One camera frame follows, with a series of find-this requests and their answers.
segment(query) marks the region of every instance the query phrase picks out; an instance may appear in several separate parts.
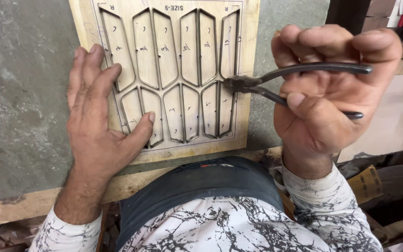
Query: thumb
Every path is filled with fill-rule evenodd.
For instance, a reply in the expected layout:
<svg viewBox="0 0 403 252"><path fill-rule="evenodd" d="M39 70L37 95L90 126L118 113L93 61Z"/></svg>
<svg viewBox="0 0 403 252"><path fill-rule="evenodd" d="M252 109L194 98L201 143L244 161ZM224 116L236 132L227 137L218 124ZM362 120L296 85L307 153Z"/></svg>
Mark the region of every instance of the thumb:
<svg viewBox="0 0 403 252"><path fill-rule="evenodd" d="M287 103L290 110L303 120L319 150L341 149L352 141L355 124L329 100L290 93Z"/></svg>
<svg viewBox="0 0 403 252"><path fill-rule="evenodd" d="M130 149L131 152L135 152L137 155L152 136L154 122L155 112L145 113L133 131L122 140L123 148Z"/></svg>

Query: plier handle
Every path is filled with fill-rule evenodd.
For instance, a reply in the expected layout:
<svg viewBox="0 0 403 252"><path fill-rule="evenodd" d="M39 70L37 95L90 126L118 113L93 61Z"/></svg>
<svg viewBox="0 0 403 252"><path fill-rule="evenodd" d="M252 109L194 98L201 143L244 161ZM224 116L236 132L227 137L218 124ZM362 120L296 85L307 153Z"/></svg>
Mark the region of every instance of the plier handle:
<svg viewBox="0 0 403 252"><path fill-rule="evenodd" d="M367 65L345 63L345 62L304 63L279 68L261 77L234 75L232 77L226 78L223 81L223 83L226 85L227 88L231 89L233 92L259 94L274 102L277 102L278 104L288 106L287 99L271 92L266 88L259 87L259 85L269 80L272 80L276 77L283 76L286 74L293 74L306 71L318 71L318 70L349 72L351 74L369 74L372 72L372 67ZM361 112L343 111L343 114L345 114L351 120L363 118L363 113Z"/></svg>

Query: person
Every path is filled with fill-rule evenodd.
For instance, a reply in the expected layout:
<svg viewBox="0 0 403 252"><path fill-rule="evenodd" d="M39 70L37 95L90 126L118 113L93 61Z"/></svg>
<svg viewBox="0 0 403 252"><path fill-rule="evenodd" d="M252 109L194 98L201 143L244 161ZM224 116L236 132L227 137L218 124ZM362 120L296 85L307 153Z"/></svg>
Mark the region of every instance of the person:
<svg viewBox="0 0 403 252"><path fill-rule="evenodd" d="M274 127L283 140L283 180L297 223L284 213L274 181L261 164L226 157L174 169L121 201L116 251L381 252L362 210L331 155L367 129L402 55L389 29L353 36L337 25L277 31L278 67L318 61L361 62L368 75L312 71L284 76ZM104 50L76 49L69 75L67 129L75 158L30 252L94 251L101 200L110 179L152 134L147 112L130 135L108 129L108 101L121 67L101 70ZM341 111L365 116L349 120Z"/></svg>

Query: hand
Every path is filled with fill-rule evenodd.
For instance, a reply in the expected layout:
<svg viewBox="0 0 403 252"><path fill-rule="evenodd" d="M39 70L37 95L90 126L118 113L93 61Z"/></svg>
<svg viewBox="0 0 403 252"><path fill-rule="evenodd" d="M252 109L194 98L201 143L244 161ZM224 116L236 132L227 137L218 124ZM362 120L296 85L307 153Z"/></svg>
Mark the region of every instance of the hand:
<svg viewBox="0 0 403 252"><path fill-rule="evenodd" d="M104 49L76 49L69 74L67 129L75 158L68 180L59 193L54 212L74 225L100 216L100 204L109 180L126 167L152 136L155 113L144 114L130 135L108 128L108 100L121 66L101 70Z"/></svg>
<svg viewBox="0 0 403 252"><path fill-rule="evenodd" d="M121 66L101 70L104 49L95 44L89 53L76 49L69 74L67 129L74 168L94 179L109 180L126 167L152 135L155 113L146 113L130 135L108 128L108 101Z"/></svg>
<svg viewBox="0 0 403 252"><path fill-rule="evenodd" d="M284 76L280 95L287 97L289 107L275 105L274 127L283 140L284 163L299 168L304 165L300 160L329 159L366 131L402 56L400 39L389 29L353 36L337 25L307 30L285 26L275 33L271 48L280 68L318 61L373 67L368 75L312 71ZM365 116L351 121L341 111L359 111ZM314 171L307 176L317 178L329 172Z"/></svg>

